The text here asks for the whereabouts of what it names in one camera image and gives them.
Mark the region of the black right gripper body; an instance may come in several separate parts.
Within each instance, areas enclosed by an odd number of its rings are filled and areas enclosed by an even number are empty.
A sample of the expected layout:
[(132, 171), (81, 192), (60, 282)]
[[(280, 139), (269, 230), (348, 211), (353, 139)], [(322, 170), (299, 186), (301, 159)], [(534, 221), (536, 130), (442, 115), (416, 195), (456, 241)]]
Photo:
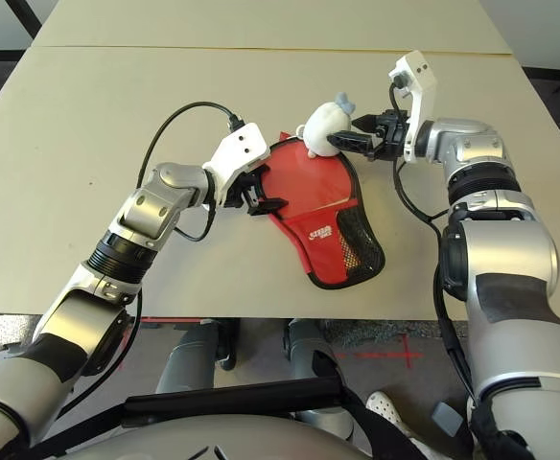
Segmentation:
[(408, 112), (404, 109), (387, 109), (370, 117), (369, 132), (377, 144), (367, 154), (370, 161), (392, 161), (403, 155), (405, 131), (408, 128)]

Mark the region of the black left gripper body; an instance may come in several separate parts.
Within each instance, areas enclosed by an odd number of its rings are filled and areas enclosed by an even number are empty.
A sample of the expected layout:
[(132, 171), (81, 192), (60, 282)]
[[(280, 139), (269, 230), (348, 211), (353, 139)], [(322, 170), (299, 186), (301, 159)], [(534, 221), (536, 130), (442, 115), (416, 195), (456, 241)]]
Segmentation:
[(245, 204), (254, 209), (258, 205), (258, 183), (254, 173), (241, 173), (229, 187), (222, 207), (238, 209)]

